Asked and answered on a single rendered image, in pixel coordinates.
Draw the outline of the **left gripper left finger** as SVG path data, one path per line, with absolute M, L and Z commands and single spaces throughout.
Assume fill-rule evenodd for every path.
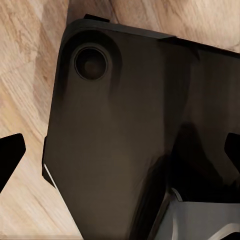
M 26 152 L 22 133 L 0 138 L 0 193 Z

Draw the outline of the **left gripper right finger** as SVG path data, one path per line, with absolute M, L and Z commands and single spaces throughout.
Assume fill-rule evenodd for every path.
M 228 133 L 224 151 L 240 173 L 240 135 L 235 133 Z

